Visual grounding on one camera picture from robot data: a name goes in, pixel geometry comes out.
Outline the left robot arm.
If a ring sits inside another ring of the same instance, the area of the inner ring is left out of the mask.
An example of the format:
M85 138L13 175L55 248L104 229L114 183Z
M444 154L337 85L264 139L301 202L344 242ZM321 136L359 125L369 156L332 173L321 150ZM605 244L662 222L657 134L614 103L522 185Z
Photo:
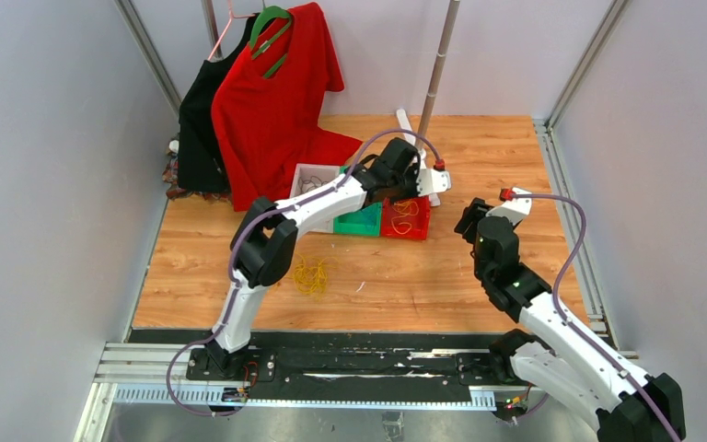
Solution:
M243 373L244 350L261 302L287 275L296 243L307 232L386 199L418 196L420 162L419 150L396 137L380 154L354 163L313 191L280 201L257 198L231 243L230 287L222 313L201 343L208 371L223 380Z

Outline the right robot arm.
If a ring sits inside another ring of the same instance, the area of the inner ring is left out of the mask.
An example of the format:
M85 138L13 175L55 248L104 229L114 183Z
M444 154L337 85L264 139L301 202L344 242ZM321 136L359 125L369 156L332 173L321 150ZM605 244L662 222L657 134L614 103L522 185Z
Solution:
M653 376L577 318L521 261L516 226L535 193L506 190L501 205L480 198L463 210L455 231L472 247L474 276L490 302L517 323L490 346L499 382L525 381L581 418L600 441L682 441L683 394L667 373Z

